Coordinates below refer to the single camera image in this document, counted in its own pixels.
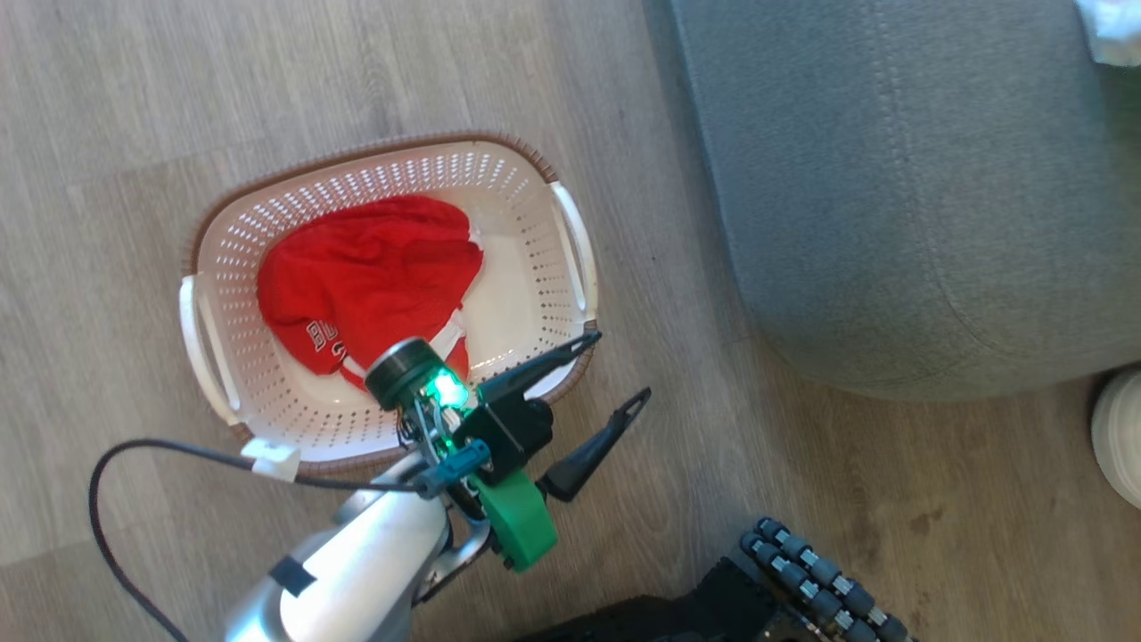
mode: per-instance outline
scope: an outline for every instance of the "cable connector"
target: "cable connector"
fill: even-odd
[[[478,471],[491,458],[492,449],[487,448],[483,440],[477,439],[450,455],[438,466],[418,474],[412,483],[420,497],[432,499],[447,487]]]
[[[242,457],[253,460],[252,472],[293,482],[297,471],[301,468],[301,452],[292,446],[275,444],[261,438],[253,438],[242,448]]]

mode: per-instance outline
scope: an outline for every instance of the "green block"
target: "green block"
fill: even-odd
[[[543,495],[523,471],[516,471],[495,486],[472,476],[484,512],[503,546],[503,559],[511,560],[515,572],[523,572],[547,554],[559,541]]]

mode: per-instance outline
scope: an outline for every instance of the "basket rim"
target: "basket rim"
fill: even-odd
[[[304,176],[313,171],[318,171],[355,160],[366,159],[369,156],[403,152],[415,147],[469,141],[502,145],[526,159],[527,162],[534,165],[535,170],[539,171],[539,173],[543,177],[543,180],[548,184],[555,182],[559,179],[555,168],[551,166],[551,163],[539,153],[539,149],[531,146],[523,138],[512,136],[505,131],[464,129],[440,133],[399,136],[396,138],[369,143],[358,147],[349,147],[341,149],[340,152],[333,152],[309,161],[300,162],[282,171],[262,174],[259,178],[243,182],[242,185],[226,192],[221,197],[215,201],[215,204],[207,210],[207,214],[202,218],[201,222],[199,222],[199,228],[194,233],[189,251],[187,252],[186,260],[183,263],[183,276],[197,274],[199,255],[202,252],[202,243],[205,239],[207,230],[210,229],[210,224],[213,222],[215,219],[218,218],[218,216],[235,201],[245,197],[258,189],[269,187],[270,185],[281,182],[282,180],[289,180],[290,178],[297,178],[298,176]]]
[[[202,243],[205,239],[207,230],[210,228],[210,225],[215,221],[215,219],[217,219],[218,216],[230,204],[248,196],[249,194],[252,194],[253,192],[257,192],[258,189],[269,187],[282,180],[289,180],[313,171],[318,171],[355,160],[366,159],[369,156],[402,152],[415,147],[469,141],[492,143],[507,147],[526,159],[527,162],[529,162],[535,170],[539,171],[540,176],[542,176],[547,184],[556,182],[559,179],[555,168],[547,161],[545,157],[543,157],[542,154],[539,153],[535,147],[523,140],[523,138],[502,130],[467,129],[428,135],[399,136],[375,143],[369,143],[357,147],[349,147],[313,160],[302,161],[281,171],[265,173],[259,178],[243,182],[224,193],[224,195],[215,201],[215,203],[207,210],[207,214],[202,218],[199,224],[199,228],[195,230],[186,260],[183,263],[183,276],[194,276],[199,273],[199,257],[202,250]],[[594,318],[585,320],[583,325],[584,333],[592,333],[596,331],[598,331],[597,314]],[[548,404],[553,404],[565,397],[585,375],[596,348],[597,347],[591,347],[582,356],[580,356],[563,382],[548,391],[547,395],[542,397],[542,400]],[[234,438],[243,446],[256,437],[244,422],[230,425],[230,430]],[[354,476],[364,471],[378,469],[385,464],[390,464],[402,456],[403,455],[399,453],[394,454],[391,452],[379,452],[329,462],[301,462],[299,472],[313,476]]]

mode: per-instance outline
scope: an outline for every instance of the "basket handle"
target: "basket handle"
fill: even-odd
[[[594,250],[590,246],[586,226],[582,222],[578,205],[570,197],[570,192],[567,192],[558,180],[551,182],[550,187],[563,213],[563,225],[558,225],[558,228],[570,268],[570,285],[574,287],[578,309],[585,314],[584,320],[593,320],[598,315],[598,268],[594,266]]]
[[[202,388],[202,395],[210,403],[210,407],[227,424],[233,426],[238,423],[237,415],[234,413],[237,404],[215,377],[210,361],[207,359],[205,346],[199,330],[197,302],[194,275],[183,276],[183,284],[178,289],[178,315],[183,325],[183,343],[186,346],[186,356],[191,358],[191,368],[194,371],[194,376],[199,380],[199,387]],[[216,346],[217,342],[211,342],[212,348]],[[225,364],[217,349],[215,349],[215,363],[219,367]]]

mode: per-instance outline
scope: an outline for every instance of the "gray fabric upholstery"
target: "gray fabric upholstery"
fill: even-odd
[[[674,0],[738,286],[800,372],[992,396],[1141,359],[1141,70],[1070,0]]]

